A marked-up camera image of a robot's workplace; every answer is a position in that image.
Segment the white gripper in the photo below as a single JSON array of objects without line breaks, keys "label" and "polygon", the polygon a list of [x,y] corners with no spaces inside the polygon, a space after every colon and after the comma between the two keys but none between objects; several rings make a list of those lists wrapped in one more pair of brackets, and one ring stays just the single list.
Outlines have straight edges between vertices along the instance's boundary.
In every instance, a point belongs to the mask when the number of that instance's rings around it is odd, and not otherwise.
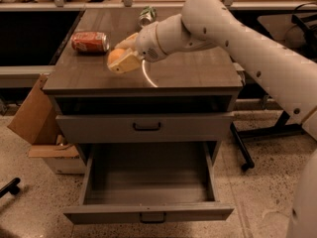
[{"label": "white gripper", "polygon": [[125,50],[124,56],[118,63],[107,65],[112,72],[126,73],[138,69],[144,58],[148,62],[157,62],[164,60],[167,54],[160,48],[157,26],[158,22],[153,22],[143,27],[139,33],[134,33],[122,42],[118,43],[115,48]]}]

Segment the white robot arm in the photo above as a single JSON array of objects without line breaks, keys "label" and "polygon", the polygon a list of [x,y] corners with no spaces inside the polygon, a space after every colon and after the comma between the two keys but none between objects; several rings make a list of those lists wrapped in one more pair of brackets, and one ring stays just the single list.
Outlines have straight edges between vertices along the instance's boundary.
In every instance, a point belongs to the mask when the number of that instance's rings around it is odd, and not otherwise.
[{"label": "white robot arm", "polygon": [[117,44],[108,67],[125,73],[177,52],[224,49],[317,139],[317,63],[239,22],[219,0],[186,0],[181,12]]}]

